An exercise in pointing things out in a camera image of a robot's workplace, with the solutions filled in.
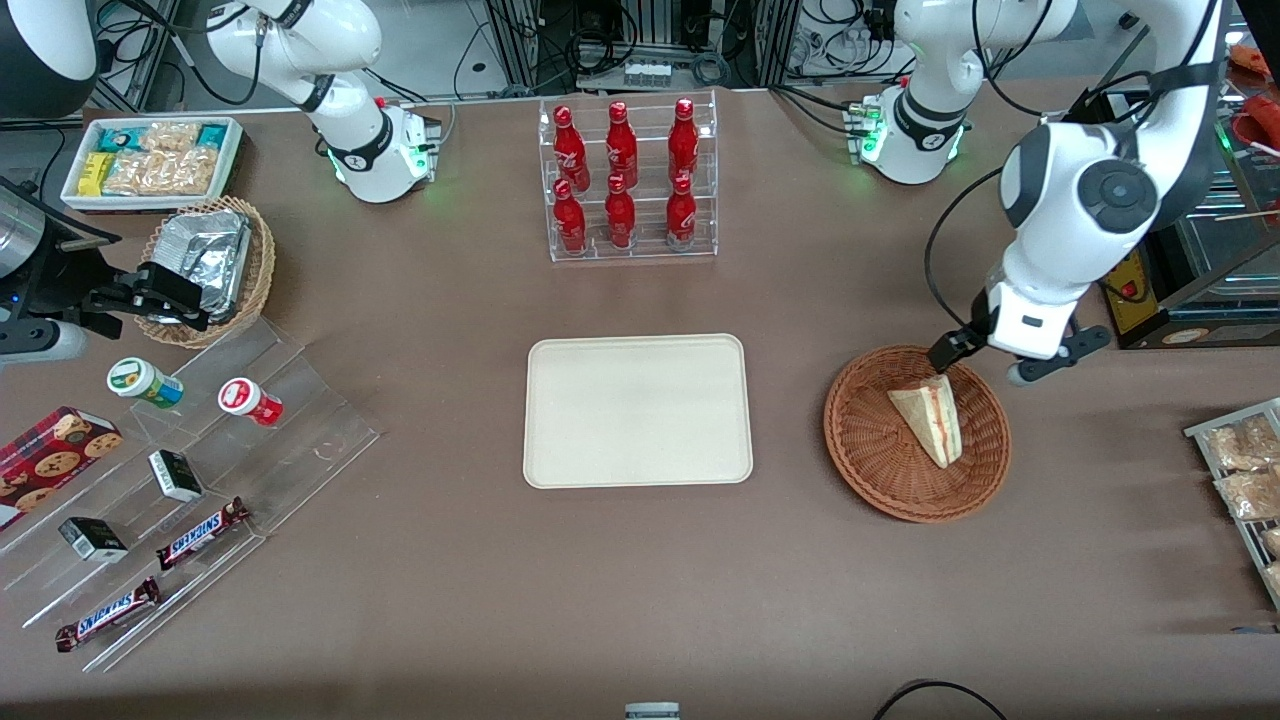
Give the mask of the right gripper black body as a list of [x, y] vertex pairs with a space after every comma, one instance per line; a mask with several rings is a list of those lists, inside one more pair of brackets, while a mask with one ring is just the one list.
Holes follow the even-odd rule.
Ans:
[[61, 252], [47, 238], [3, 233], [3, 322], [42, 318], [83, 329], [120, 329], [118, 316], [84, 307], [91, 291], [115, 278], [116, 269], [96, 249]]

